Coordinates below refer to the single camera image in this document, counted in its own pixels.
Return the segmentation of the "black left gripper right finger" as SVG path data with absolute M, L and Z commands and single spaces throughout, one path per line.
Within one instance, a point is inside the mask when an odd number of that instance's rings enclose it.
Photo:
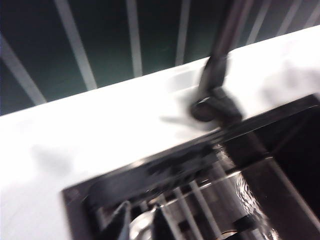
M 166 240 L 166 219 L 163 215 L 162 208 L 157 207 L 153 214 L 153 220 L 151 224 L 151 237 L 153 240 Z

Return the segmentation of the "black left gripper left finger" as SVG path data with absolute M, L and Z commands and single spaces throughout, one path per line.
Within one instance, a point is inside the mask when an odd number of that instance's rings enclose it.
M 110 223 L 112 240 L 129 240 L 130 239 L 130 223 L 131 223 L 131 203 L 124 201 L 114 211 L 112 221 Z

